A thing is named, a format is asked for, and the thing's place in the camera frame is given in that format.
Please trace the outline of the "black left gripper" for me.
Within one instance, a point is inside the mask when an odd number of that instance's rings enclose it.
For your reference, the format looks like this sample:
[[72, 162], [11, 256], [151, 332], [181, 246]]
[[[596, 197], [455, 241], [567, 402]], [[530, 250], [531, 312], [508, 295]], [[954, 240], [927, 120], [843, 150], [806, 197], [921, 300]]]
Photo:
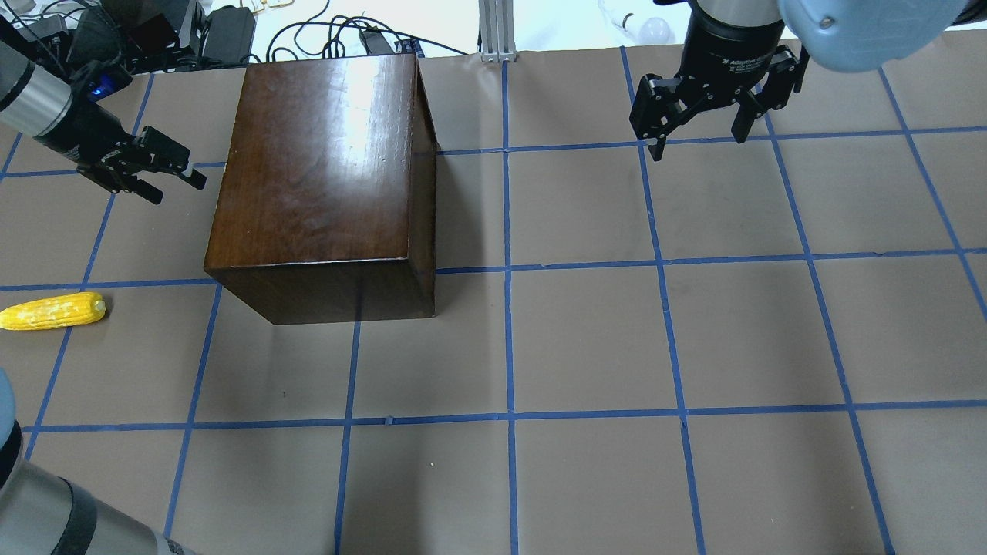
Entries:
[[35, 141], [74, 162], [82, 176], [112, 194], [133, 193], [161, 204], [162, 190], [139, 178], [141, 172], [169, 173], [195, 190], [207, 185], [207, 177], [190, 162], [190, 149], [152, 126], [131, 136], [116, 116], [96, 104], [69, 105]]

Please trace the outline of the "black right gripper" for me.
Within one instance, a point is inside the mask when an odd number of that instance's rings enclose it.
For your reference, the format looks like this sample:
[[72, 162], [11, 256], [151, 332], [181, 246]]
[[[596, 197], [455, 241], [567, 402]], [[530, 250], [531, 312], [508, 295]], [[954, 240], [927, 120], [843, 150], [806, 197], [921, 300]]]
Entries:
[[[675, 77], [644, 74], [632, 100], [628, 122], [635, 137], [645, 141], [652, 161], [662, 160], [670, 134], [697, 115], [711, 94], [726, 103], [736, 100], [731, 134], [743, 143], [755, 120], [770, 109], [785, 108], [790, 95], [803, 90], [810, 53], [803, 46], [797, 55], [778, 46], [783, 28], [780, 19], [737, 27], [711, 15], [691, 15]], [[756, 92], [754, 83], [761, 78]]]

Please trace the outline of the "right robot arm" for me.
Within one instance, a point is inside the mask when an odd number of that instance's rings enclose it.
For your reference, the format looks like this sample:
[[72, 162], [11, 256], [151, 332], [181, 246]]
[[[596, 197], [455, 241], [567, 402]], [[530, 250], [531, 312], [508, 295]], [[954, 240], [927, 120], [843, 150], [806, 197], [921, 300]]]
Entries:
[[985, 20], [983, 1], [691, 1], [681, 63], [638, 82], [628, 121], [659, 161], [674, 130], [737, 106], [731, 136], [803, 90], [810, 61], [833, 72], [906, 59], [947, 28]]

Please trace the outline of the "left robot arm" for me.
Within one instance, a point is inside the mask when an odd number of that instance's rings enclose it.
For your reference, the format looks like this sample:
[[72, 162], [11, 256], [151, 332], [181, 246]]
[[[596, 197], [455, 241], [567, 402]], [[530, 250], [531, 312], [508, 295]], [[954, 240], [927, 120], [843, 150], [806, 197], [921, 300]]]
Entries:
[[162, 190], [141, 179], [142, 172], [169, 173], [197, 190], [207, 186], [190, 149], [152, 126], [137, 136], [128, 133], [109, 110], [7, 43], [1, 109], [3, 124], [74, 162], [77, 173], [106, 192], [161, 204]]

